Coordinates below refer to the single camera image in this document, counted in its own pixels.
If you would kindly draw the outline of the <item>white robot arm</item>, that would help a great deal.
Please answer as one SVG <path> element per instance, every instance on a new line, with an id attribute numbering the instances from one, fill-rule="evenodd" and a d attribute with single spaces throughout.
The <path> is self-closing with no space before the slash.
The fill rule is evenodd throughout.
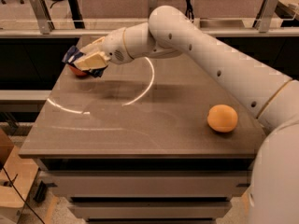
<path id="1" fill-rule="evenodd" d="M 178 9 L 155 8 L 147 22 L 79 50 L 82 71 L 180 51 L 229 91 L 270 132 L 249 194 L 249 224 L 299 224 L 299 82 L 200 31 Z"/>

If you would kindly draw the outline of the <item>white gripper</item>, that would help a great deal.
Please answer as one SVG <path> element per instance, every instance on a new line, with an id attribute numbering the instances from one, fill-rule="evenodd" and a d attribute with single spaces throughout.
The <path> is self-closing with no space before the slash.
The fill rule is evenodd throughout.
<path id="1" fill-rule="evenodd" d="M 115 64 L 130 63 L 133 58 L 125 47 L 124 34 L 125 28 L 120 28 L 89 43 L 80 49 L 84 56 L 74 61 L 74 65 L 81 71 L 88 71 L 107 67 L 109 58 Z"/>

